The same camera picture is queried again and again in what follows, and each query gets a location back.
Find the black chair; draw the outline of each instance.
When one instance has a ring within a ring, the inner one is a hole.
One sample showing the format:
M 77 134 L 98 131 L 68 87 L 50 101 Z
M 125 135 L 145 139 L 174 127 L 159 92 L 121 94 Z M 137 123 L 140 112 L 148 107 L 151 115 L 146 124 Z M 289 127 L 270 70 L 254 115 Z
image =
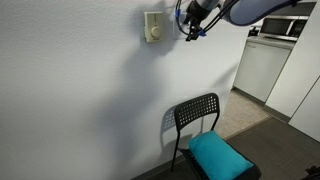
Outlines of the black chair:
M 199 163 L 195 159 L 195 157 L 192 155 L 191 151 L 189 149 L 181 149 L 178 147 L 179 140 L 180 140 L 180 131 L 189 123 L 193 122 L 194 120 L 200 119 L 200 117 L 204 117 L 209 114 L 217 114 L 213 122 L 213 125 L 211 127 L 211 131 L 212 131 L 220 116 L 219 98 L 214 93 L 206 94 L 206 95 L 191 99 L 189 101 L 186 101 L 176 106 L 174 110 L 174 118 L 176 122 L 178 135 L 177 135 L 177 141 L 176 141 L 173 159 L 172 159 L 171 172 L 173 171 L 177 150 L 179 150 L 185 157 L 187 163 L 190 165 L 191 169 L 194 171 L 198 179 L 209 179 L 206 173 L 204 172 L 204 170 L 202 169 L 202 167 L 199 165 Z M 245 172 L 240 174 L 235 179 L 236 180 L 255 180 L 255 179 L 259 179 L 260 177 L 261 177 L 260 169 L 258 168 L 258 166 L 254 164 L 254 166 L 247 169 Z

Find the gray floor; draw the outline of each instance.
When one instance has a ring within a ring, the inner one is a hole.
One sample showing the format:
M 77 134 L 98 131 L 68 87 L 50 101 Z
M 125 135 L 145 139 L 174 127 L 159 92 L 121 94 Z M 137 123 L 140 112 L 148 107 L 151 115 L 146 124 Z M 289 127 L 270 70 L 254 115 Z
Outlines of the gray floor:
M 239 91 L 233 90 L 215 130 L 226 139 L 269 117 L 270 115 L 262 110 L 262 105 L 246 98 Z

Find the kitchen cabinet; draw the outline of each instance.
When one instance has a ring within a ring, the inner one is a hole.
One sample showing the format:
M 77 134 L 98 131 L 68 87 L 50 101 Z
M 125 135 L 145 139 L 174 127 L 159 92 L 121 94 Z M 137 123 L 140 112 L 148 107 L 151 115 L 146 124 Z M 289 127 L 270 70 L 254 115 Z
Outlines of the kitchen cabinet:
M 234 86 L 266 102 L 290 52 L 290 48 L 247 41 Z

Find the blue cushion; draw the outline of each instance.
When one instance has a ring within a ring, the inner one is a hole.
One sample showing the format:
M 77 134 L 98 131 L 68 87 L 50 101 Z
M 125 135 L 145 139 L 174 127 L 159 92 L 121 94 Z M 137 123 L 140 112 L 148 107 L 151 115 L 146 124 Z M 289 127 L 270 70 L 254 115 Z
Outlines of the blue cushion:
M 232 180 L 253 166 L 214 131 L 192 138 L 189 149 L 211 180 Z

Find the microwave door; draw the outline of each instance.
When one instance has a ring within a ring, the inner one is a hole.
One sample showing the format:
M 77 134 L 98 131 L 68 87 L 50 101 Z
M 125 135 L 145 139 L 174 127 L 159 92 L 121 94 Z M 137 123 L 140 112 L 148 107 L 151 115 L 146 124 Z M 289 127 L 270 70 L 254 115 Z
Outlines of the microwave door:
M 261 27 L 261 33 L 286 36 L 288 29 L 292 26 L 291 19 L 269 19 L 266 18 Z

